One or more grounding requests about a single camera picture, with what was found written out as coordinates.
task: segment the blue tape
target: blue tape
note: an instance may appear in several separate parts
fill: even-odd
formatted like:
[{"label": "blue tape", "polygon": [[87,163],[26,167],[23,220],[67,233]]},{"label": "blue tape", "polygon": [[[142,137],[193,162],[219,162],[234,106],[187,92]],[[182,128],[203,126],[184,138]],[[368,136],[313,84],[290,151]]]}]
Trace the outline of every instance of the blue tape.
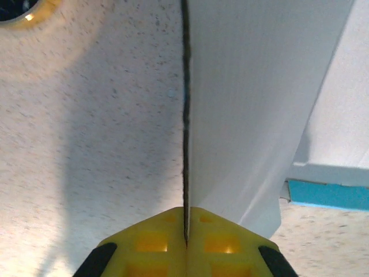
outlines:
[{"label": "blue tape", "polygon": [[362,186],[288,181],[291,202],[325,208],[369,211],[369,189]]}]

